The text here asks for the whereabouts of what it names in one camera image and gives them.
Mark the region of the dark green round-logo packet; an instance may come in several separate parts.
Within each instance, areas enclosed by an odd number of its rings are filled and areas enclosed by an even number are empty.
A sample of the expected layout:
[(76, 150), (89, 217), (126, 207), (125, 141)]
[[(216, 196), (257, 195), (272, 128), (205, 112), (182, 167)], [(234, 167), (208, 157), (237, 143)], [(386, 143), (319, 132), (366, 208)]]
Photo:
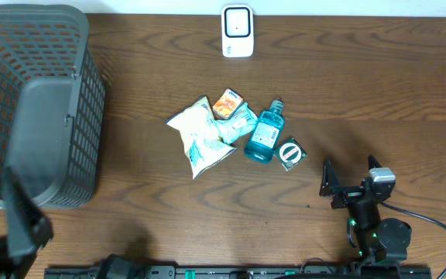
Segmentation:
[(274, 156), (286, 171), (290, 171), (307, 158), (307, 152), (293, 137), (290, 137), (274, 150)]

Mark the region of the teal Listerine mouthwash bottle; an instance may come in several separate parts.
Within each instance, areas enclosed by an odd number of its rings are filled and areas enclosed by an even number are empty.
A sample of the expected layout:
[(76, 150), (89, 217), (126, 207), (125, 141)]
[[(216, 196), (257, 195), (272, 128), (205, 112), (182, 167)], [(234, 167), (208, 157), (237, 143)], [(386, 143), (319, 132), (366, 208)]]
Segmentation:
[(244, 154), (248, 158), (261, 164), (268, 164), (272, 160), (277, 140), (285, 126), (283, 109), (284, 103), (278, 98), (273, 100), (268, 110), (262, 111), (245, 145)]

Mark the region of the teal wet wipes packet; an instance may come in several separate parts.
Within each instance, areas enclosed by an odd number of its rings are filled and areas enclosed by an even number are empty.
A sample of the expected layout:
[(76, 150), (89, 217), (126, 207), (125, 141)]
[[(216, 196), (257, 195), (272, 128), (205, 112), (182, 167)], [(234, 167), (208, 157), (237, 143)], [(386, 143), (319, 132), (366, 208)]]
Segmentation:
[(247, 102), (241, 105), (234, 115), (227, 120), (217, 120), (216, 126), (224, 143), (232, 144), (241, 136), (253, 132), (257, 126), (258, 117), (250, 109)]

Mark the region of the small orange box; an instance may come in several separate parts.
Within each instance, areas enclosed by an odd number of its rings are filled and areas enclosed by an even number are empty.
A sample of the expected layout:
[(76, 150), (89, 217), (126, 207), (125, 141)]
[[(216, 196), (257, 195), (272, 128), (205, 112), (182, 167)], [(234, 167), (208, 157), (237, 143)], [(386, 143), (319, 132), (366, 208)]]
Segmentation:
[(228, 88), (223, 95), (213, 104), (213, 112), (222, 119), (229, 119), (236, 110), (243, 104), (244, 98)]

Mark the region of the cream snack bag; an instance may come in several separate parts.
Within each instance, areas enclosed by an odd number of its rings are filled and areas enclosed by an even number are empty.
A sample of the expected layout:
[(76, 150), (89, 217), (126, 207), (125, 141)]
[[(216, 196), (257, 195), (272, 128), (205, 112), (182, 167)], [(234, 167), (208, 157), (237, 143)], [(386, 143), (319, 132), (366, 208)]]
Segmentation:
[(180, 133), (193, 179), (237, 150), (220, 137), (206, 95), (165, 121)]

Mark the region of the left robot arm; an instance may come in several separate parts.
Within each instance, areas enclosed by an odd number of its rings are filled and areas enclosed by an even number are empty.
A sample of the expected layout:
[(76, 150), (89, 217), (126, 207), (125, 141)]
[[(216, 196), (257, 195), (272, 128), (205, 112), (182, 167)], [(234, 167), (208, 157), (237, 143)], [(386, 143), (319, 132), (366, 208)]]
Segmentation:
[[(24, 278), (37, 252), (53, 239), (51, 221), (22, 189), (10, 167), (2, 171), (0, 190), (5, 205), (7, 234), (0, 236), (0, 278)], [(145, 269), (111, 255), (96, 268), (58, 269), (47, 278), (144, 278)]]

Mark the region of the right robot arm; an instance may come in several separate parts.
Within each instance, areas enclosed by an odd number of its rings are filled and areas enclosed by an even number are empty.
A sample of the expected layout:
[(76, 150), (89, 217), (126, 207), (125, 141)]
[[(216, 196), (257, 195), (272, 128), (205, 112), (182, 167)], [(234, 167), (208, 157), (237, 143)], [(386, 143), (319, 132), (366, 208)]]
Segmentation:
[(391, 197), (396, 176), (373, 156), (368, 156), (368, 176), (358, 186), (340, 184), (330, 160), (323, 164), (319, 195), (331, 198), (333, 209), (346, 208), (347, 236), (362, 258), (381, 264), (398, 264), (407, 259), (412, 229), (395, 218), (382, 219), (378, 206)]

